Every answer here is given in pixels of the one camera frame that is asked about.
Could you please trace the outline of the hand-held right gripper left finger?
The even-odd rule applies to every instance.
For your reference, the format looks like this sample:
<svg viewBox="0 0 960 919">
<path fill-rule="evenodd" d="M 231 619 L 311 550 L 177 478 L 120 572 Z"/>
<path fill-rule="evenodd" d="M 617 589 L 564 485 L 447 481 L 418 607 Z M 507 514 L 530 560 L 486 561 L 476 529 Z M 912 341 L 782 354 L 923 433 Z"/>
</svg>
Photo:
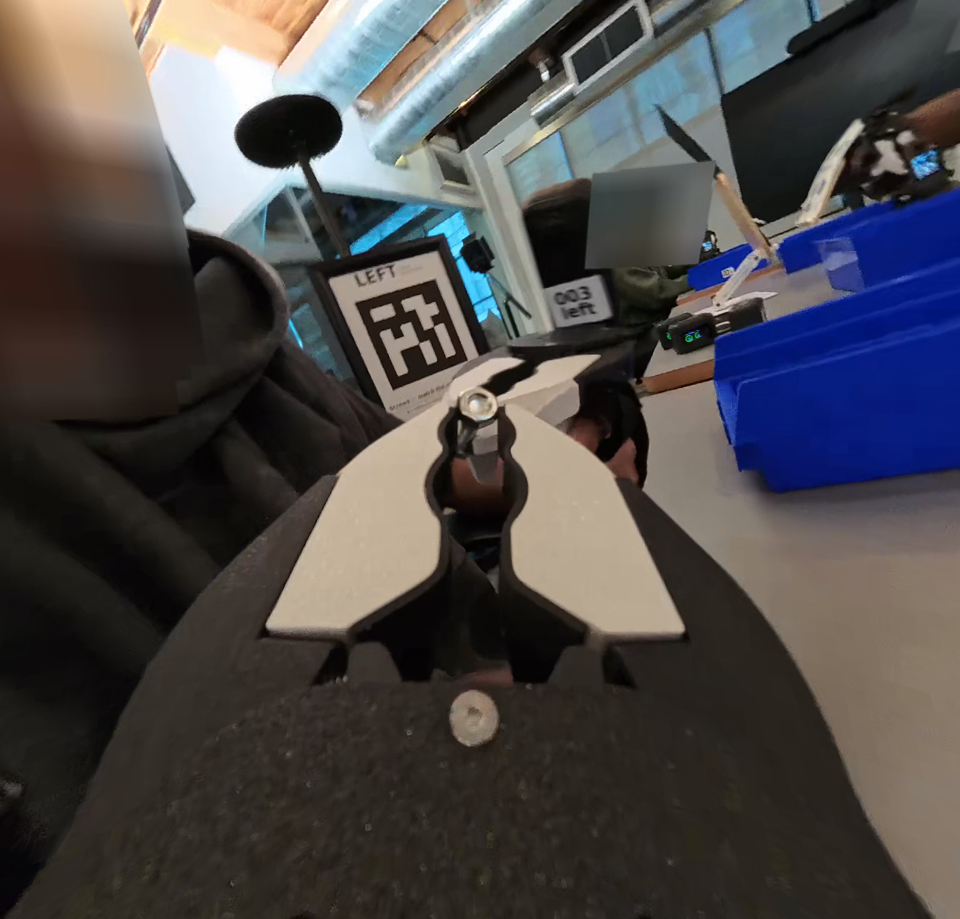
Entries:
<svg viewBox="0 0 960 919">
<path fill-rule="evenodd" d="M 337 474 L 265 622 L 266 636 L 377 643 L 403 677 L 429 677 L 446 616 L 450 534 L 434 485 L 456 414 L 433 405 Z"/>
</svg>

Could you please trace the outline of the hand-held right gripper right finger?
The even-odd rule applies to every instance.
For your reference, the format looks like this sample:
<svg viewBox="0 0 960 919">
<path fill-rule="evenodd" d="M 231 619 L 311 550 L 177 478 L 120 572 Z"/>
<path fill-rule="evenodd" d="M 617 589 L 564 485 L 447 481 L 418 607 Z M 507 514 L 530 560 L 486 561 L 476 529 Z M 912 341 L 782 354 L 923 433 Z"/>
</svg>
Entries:
<svg viewBox="0 0 960 919">
<path fill-rule="evenodd" d="M 585 447 L 523 409 L 499 414 L 510 512 L 498 563 L 499 618 L 518 681 L 546 681 L 570 650 L 603 664 L 688 630 L 618 483 Z"/>
</svg>

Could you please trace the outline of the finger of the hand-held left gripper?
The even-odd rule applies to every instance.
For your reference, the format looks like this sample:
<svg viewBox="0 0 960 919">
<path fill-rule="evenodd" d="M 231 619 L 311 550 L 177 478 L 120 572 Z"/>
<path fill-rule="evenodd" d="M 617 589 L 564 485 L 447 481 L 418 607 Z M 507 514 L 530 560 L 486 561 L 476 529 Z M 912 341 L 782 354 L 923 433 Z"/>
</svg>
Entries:
<svg viewBox="0 0 960 919">
<path fill-rule="evenodd" d="M 474 386 L 486 387 L 498 399 L 527 378 L 527 362 L 510 354 L 487 358 L 457 373 L 448 386 L 448 407 L 457 411 L 458 396 Z"/>
<path fill-rule="evenodd" d="M 581 408 L 577 377 L 599 359 L 598 353 L 582 353 L 546 360 L 498 397 L 498 406 L 524 409 L 547 425 L 565 429 Z"/>
</svg>

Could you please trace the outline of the large silver hex bolt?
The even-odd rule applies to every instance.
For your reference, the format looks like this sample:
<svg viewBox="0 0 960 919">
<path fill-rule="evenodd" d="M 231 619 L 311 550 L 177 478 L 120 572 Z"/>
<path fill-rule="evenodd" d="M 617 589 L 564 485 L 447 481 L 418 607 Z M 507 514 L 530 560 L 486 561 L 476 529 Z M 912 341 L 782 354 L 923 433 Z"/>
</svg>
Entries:
<svg viewBox="0 0 960 919">
<path fill-rule="evenodd" d="M 463 460 L 474 479 L 486 485 L 502 482 L 499 457 L 498 420 L 474 421 L 457 416 L 453 433 L 453 454 Z"/>
</svg>

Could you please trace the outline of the blue plastic bin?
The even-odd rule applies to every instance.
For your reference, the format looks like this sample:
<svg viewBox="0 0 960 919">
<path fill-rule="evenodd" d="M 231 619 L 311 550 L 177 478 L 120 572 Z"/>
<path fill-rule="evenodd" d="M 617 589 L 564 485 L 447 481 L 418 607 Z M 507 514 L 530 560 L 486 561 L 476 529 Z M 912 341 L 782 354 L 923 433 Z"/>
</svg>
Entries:
<svg viewBox="0 0 960 919">
<path fill-rule="evenodd" d="M 822 267 L 816 242 L 853 241 L 866 289 L 958 259 L 959 189 L 907 205 L 875 203 L 796 231 L 778 246 L 785 272 Z"/>
<path fill-rule="evenodd" d="M 686 282 L 691 290 L 704 291 L 722 286 L 732 277 L 746 255 L 729 257 L 726 253 L 701 262 L 690 268 Z"/>
<path fill-rule="evenodd" d="M 958 259 L 722 336 L 713 382 L 774 492 L 957 469 Z"/>
</svg>

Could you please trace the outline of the wood-edged grey desk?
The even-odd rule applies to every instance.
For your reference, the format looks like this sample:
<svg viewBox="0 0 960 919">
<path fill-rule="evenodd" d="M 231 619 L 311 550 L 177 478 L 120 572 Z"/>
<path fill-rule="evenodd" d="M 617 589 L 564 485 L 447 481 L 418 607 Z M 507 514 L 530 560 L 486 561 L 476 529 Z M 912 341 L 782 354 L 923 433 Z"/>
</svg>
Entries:
<svg viewBox="0 0 960 919">
<path fill-rule="evenodd" d="M 738 286 L 728 277 L 723 283 L 704 290 L 695 290 L 680 297 L 670 318 L 686 314 L 709 315 L 716 320 L 714 334 L 698 349 L 677 352 L 661 343 L 654 346 L 653 356 L 643 373 L 640 391 L 646 395 L 670 392 L 691 385 L 707 383 L 714 377 L 716 343 L 731 336 L 730 311 L 742 312 L 753 307 L 762 311 L 761 324 L 782 317 L 791 311 L 791 279 L 781 263 L 753 269 Z"/>
</svg>

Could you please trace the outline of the black framed marker sign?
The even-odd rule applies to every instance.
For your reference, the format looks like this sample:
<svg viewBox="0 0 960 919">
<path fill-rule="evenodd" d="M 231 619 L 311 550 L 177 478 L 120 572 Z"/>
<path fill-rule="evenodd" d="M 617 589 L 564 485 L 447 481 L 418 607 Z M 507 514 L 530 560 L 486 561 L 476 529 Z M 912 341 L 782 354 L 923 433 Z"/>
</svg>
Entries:
<svg viewBox="0 0 960 919">
<path fill-rule="evenodd" d="M 363 395 L 399 421 L 438 403 L 490 350 L 442 235 L 321 261 L 308 272 Z"/>
</svg>

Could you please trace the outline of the black power station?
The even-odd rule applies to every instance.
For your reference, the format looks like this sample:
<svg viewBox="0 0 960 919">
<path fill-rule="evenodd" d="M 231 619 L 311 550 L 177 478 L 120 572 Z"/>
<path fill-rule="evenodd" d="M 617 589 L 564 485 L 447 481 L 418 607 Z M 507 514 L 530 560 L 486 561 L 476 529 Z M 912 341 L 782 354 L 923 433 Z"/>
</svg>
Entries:
<svg viewBox="0 0 960 919">
<path fill-rule="evenodd" d="M 710 313 L 684 313 L 656 324 L 656 331 L 662 349 L 682 356 L 713 346 L 716 322 Z"/>
</svg>

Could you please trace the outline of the brown office chair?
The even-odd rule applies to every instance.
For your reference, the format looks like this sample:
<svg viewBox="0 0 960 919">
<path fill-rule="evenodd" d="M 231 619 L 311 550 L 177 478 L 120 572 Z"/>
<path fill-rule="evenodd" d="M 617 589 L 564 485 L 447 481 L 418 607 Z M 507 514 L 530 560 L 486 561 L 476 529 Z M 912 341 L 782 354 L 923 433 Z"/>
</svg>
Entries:
<svg viewBox="0 0 960 919">
<path fill-rule="evenodd" d="M 522 205 L 522 219 L 544 289 L 586 276 L 592 182 L 578 178 L 548 186 Z"/>
</svg>

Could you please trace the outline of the black box device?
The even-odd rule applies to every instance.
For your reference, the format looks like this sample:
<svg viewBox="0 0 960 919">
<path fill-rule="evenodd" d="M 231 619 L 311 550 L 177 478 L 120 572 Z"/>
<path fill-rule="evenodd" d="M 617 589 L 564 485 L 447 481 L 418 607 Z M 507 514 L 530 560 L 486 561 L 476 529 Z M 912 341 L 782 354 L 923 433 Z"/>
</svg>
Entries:
<svg viewBox="0 0 960 919">
<path fill-rule="evenodd" d="M 711 316 L 714 337 L 724 337 L 766 322 L 765 300 L 762 296 L 730 300 L 715 306 Z"/>
</svg>

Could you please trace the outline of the clear plastic divider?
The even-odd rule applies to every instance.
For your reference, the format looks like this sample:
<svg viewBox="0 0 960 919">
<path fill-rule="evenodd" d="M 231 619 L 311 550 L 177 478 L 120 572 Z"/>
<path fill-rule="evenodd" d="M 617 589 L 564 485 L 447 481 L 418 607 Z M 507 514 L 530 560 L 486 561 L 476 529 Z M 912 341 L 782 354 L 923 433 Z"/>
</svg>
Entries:
<svg viewBox="0 0 960 919">
<path fill-rule="evenodd" d="M 833 236 L 817 240 L 822 270 L 832 289 L 844 293 L 859 293 L 866 289 L 860 269 L 858 251 L 851 238 Z"/>
</svg>

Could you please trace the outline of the black panel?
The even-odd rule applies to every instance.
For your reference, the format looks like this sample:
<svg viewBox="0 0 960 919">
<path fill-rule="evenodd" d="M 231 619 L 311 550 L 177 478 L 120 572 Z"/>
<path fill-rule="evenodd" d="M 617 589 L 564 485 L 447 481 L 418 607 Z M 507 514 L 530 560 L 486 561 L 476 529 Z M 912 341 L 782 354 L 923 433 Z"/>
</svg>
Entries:
<svg viewBox="0 0 960 919">
<path fill-rule="evenodd" d="M 722 112 L 748 209 L 768 222 L 796 213 L 855 120 L 910 90 L 925 101 L 957 88 L 958 57 L 903 36 L 850 32 L 726 93 Z"/>
</svg>

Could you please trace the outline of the white air vent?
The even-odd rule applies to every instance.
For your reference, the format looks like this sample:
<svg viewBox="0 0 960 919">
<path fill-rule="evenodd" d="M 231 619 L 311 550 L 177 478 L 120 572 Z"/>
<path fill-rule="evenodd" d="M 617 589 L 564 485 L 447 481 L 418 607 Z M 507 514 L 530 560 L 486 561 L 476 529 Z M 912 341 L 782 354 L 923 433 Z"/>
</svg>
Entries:
<svg viewBox="0 0 960 919">
<path fill-rule="evenodd" d="M 577 97 L 656 37 L 646 0 L 629 0 L 602 20 L 561 57 L 573 96 Z"/>
</svg>

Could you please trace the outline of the black disc floor lamp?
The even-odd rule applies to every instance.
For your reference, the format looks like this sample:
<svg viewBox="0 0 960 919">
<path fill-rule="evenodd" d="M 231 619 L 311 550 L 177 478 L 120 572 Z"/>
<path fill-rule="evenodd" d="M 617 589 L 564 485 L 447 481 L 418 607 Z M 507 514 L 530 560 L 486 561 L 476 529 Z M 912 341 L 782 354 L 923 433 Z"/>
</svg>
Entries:
<svg viewBox="0 0 960 919">
<path fill-rule="evenodd" d="M 233 135 L 240 153 L 260 168 L 300 168 L 338 256 L 350 257 L 350 245 L 312 167 L 315 159 L 330 154 L 342 139 L 343 121 L 338 109 L 314 94 L 278 95 L 250 108 L 237 121 Z"/>
</svg>

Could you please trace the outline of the silver spiral air duct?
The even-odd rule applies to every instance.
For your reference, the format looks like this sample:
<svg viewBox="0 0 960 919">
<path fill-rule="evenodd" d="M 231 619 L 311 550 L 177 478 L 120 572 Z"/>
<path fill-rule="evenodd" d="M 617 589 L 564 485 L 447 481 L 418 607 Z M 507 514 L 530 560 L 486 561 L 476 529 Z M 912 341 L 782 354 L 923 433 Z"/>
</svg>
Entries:
<svg viewBox="0 0 960 919">
<path fill-rule="evenodd" d="M 417 60 L 366 121 L 368 147 L 393 166 L 537 45 L 584 0 L 482 0 Z"/>
</svg>

